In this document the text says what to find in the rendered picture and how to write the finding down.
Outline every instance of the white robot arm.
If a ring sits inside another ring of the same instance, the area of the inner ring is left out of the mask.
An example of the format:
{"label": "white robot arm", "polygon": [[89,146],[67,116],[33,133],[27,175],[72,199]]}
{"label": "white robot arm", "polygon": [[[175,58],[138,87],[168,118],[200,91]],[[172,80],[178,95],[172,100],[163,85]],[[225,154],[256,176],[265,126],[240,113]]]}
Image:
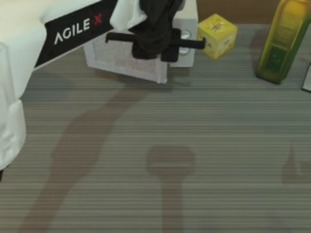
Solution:
{"label": "white robot arm", "polygon": [[[130,37],[111,33],[106,38],[133,43],[140,50],[133,54],[136,59],[162,54],[164,62],[174,63],[180,47],[203,49],[205,45],[204,41],[181,40],[178,29],[172,28],[170,20],[184,4],[185,0],[1,0],[0,176],[25,141],[20,98],[34,70],[112,29],[132,30]],[[148,31],[150,25],[165,26],[167,34],[150,40],[154,38]]]}

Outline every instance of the bottle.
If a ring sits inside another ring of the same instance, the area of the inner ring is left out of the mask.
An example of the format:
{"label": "bottle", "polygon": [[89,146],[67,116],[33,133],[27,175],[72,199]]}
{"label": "bottle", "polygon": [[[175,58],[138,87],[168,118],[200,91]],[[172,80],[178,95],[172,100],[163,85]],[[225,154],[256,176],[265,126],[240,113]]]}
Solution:
{"label": "bottle", "polygon": [[256,70],[258,78],[282,84],[310,23],[311,0],[281,0]]}

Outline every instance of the table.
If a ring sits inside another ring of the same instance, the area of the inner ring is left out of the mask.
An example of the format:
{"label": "table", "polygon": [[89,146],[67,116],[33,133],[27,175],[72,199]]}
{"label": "table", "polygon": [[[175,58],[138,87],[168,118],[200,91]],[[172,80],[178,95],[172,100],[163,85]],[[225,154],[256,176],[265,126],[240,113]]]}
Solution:
{"label": "table", "polygon": [[167,85],[90,69],[82,50],[36,71],[0,232],[310,232],[310,44],[270,84],[253,72],[267,29],[239,25],[230,53],[197,53]]}

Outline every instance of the wooden table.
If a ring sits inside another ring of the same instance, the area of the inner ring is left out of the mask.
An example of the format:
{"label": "wooden table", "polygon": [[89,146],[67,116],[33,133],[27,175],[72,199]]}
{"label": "wooden table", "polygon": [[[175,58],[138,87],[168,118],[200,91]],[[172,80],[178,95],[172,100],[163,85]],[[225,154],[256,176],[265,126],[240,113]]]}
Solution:
{"label": "wooden table", "polygon": [[311,45],[273,85],[253,72],[266,32],[240,25],[230,53],[167,85],[90,69],[82,50],[36,71],[0,232],[309,233]]}

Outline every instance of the yellow box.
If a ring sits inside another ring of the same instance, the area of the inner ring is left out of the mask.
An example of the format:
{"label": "yellow box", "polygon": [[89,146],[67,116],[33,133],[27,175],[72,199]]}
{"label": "yellow box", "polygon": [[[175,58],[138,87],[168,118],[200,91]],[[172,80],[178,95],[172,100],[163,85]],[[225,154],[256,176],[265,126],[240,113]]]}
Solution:
{"label": "yellow box", "polygon": [[213,14],[199,23],[197,39],[205,38],[206,47],[202,52],[217,59],[233,48],[237,32],[237,26],[218,14]]}

